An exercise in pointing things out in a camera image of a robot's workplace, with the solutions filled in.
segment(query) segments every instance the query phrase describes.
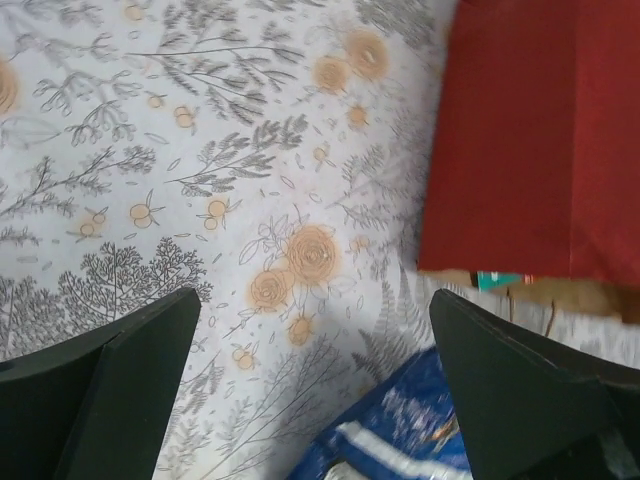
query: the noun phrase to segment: blue plastic bag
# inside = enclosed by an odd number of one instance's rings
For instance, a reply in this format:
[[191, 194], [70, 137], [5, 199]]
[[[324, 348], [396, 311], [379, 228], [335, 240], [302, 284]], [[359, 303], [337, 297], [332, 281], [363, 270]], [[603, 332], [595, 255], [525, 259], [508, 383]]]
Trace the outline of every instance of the blue plastic bag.
[[[330, 473], [338, 470], [341, 476]], [[362, 476], [472, 479], [435, 347], [413, 355], [338, 417], [314, 440], [289, 479]]]

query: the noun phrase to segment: table surface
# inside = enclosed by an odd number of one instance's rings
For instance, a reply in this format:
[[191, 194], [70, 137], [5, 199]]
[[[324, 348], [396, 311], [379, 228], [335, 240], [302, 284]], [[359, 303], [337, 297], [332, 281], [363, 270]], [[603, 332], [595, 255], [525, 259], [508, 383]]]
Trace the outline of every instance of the table surface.
[[[414, 263], [454, 6], [0, 0], [0, 359], [195, 287], [155, 478], [283, 478], [433, 343]], [[619, 323], [549, 330], [640, 363]]]

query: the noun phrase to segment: red paper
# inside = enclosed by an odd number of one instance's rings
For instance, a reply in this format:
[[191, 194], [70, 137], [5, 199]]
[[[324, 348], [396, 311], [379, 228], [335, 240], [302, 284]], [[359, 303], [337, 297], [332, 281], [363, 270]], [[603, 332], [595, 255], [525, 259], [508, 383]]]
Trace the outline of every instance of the red paper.
[[640, 286], [640, 1], [462, 0], [421, 270]]

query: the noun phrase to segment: teal card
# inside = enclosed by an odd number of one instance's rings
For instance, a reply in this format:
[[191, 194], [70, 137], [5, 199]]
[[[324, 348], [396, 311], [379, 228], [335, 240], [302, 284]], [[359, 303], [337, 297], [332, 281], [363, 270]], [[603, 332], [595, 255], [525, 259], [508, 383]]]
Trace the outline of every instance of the teal card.
[[478, 272], [478, 290], [491, 290], [492, 288], [519, 282], [522, 275], [515, 273]]

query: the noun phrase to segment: white stripe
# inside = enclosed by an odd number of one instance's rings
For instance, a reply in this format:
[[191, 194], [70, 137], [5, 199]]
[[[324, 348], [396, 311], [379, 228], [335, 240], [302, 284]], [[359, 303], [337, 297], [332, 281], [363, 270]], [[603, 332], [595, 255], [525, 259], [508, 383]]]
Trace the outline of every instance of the white stripe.
[[429, 478], [432, 480], [473, 480], [471, 473], [430, 460], [414, 460], [389, 445], [375, 433], [363, 428], [358, 422], [338, 425], [354, 447], [373, 457], [378, 463], [400, 476]]

